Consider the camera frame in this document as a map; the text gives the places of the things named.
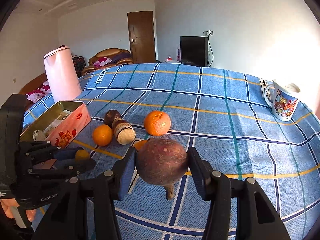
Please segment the person left hand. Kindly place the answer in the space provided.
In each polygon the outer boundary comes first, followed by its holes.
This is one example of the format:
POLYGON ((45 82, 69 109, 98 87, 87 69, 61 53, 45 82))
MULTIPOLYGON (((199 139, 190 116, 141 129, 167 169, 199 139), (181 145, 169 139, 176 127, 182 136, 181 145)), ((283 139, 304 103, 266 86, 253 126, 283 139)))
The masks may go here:
MULTIPOLYGON (((1 199, 1 206, 8 218, 15 218, 15 215, 18 214, 17 208, 19 207, 19 204, 15 198, 1 199)), ((26 215, 27 219, 32 222, 36 215, 36 209, 27 210, 26 215)))

